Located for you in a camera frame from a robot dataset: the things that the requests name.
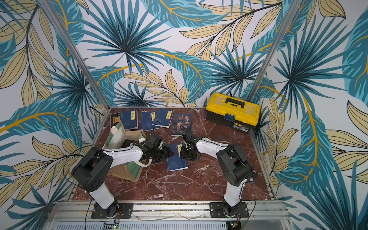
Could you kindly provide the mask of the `blue book table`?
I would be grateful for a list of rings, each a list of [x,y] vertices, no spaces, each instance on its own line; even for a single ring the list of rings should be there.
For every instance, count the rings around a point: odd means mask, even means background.
[[[182,146],[182,144],[169,144],[167,146],[172,153],[171,157],[166,159],[168,172],[184,170],[188,168],[187,160],[180,158]]]

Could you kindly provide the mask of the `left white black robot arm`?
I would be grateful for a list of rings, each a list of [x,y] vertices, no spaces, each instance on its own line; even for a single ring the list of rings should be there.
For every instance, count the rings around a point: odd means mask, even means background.
[[[152,134],[142,143],[132,143],[120,149],[92,147],[72,170],[72,176],[80,186],[95,200],[97,207],[105,212],[107,218],[116,217],[119,204],[105,184],[111,168],[148,159],[151,164],[159,163],[173,156],[164,140]]]

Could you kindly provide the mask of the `dark book old man back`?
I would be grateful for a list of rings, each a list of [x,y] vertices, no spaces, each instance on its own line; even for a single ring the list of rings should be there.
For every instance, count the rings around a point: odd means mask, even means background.
[[[171,125],[171,136],[182,136],[183,133],[192,127],[191,114],[174,114]]]

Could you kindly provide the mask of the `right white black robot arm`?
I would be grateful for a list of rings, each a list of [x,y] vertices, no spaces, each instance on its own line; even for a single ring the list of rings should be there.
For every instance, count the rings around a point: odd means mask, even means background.
[[[191,131],[182,134],[186,143],[180,150],[180,158],[189,161],[199,159],[206,154],[218,160],[220,168],[227,180],[222,207],[216,210],[227,217],[241,213],[242,192],[247,182],[254,181],[257,173],[242,147],[237,143],[223,144],[206,137],[197,137]]]

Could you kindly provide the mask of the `green beige canvas bag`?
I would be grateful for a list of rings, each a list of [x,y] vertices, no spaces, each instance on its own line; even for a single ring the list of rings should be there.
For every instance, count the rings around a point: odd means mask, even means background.
[[[113,125],[110,130],[110,134],[105,142],[103,149],[111,151],[116,149],[132,147],[133,144],[141,144],[147,140],[143,130],[126,131],[122,122],[119,121],[116,125]],[[146,160],[136,163],[138,160],[129,161],[118,166],[114,166],[110,169],[109,175],[137,182],[140,178],[141,172],[144,167],[147,167],[149,163]]]

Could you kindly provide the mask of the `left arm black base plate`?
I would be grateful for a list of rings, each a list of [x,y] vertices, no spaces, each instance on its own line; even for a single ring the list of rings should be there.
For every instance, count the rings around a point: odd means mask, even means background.
[[[133,203],[114,202],[107,209],[103,209],[97,203],[94,205],[92,219],[129,219],[131,218]]]

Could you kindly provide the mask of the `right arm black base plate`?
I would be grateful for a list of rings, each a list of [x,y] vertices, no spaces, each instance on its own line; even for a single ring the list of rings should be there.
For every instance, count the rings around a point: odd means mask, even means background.
[[[249,217],[249,209],[245,202],[239,202],[231,207],[226,202],[210,202],[210,216],[212,218],[247,218]]]

